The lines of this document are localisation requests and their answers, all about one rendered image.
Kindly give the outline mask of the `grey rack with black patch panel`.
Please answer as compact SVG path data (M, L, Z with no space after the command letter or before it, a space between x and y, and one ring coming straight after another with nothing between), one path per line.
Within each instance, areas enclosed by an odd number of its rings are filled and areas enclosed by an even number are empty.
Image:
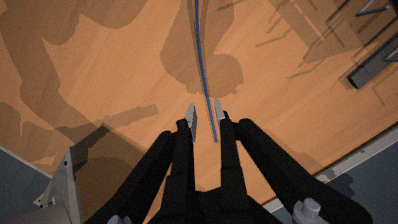
M375 0L370 0L367 4L365 4L355 14L355 17L389 9L389 6L387 5L372 10L364 11L374 1ZM365 62L363 62L358 68L356 68L350 75L348 75L347 76L348 81L356 89L360 89L365 84L367 84L371 79L373 79L376 75L378 75L382 70L384 70L388 65L390 65L392 62L398 62L397 58L398 58L398 33L396 33L389 41L387 41Z

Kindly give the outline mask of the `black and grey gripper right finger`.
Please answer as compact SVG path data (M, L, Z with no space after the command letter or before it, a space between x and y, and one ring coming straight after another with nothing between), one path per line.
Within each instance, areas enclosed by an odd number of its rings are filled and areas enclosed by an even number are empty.
M221 144L221 224L254 224L236 140L291 214L293 224L373 224L363 206L313 177L251 119L232 122L219 98L214 106Z

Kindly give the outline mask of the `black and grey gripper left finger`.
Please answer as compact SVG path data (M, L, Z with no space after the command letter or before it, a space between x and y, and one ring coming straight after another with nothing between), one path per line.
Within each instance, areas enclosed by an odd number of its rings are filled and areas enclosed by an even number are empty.
M84 224L143 224L171 163L155 224L188 224L188 190L195 190L194 103L176 125L176 132L157 137L113 197Z

